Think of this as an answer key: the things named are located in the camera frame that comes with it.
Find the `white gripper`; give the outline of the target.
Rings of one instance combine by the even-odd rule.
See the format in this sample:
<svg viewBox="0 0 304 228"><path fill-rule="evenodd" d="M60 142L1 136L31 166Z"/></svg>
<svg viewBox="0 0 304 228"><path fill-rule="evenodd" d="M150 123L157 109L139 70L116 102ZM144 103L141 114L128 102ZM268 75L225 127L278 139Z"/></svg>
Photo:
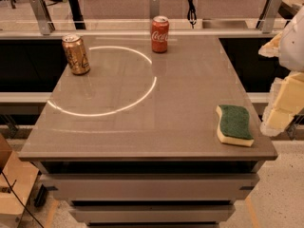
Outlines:
<svg viewBox="0 0 304 228"><path fill-rule="evenodd" d="M304 7L282 33L259 49L258 54L269 58L279 55L279 63L293 70L284 79L275 78L269 103L262 115L260 131L274 137L282 133L294 116L304 109Z"/></svg>

